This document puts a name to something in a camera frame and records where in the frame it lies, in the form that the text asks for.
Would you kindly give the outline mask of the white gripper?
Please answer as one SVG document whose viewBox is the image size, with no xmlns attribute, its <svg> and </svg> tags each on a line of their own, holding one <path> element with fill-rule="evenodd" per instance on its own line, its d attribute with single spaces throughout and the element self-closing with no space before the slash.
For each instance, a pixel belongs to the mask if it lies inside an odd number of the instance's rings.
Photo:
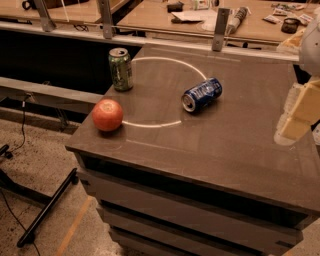
<svg viewBox="0 0 320 256">
<path fill-rule="evenodd" d="M 301 29 L 281 42 L 277 51 L 289 54 L 299 52 L 301 69 L 312 76 L 320 76 L 320 14 L 306 30 Z M 320 80 L 310 79 L 304 85 L 294 83 L 278 122 L 278 140 L 300 140 L 319 119 Z"/>
</svg>

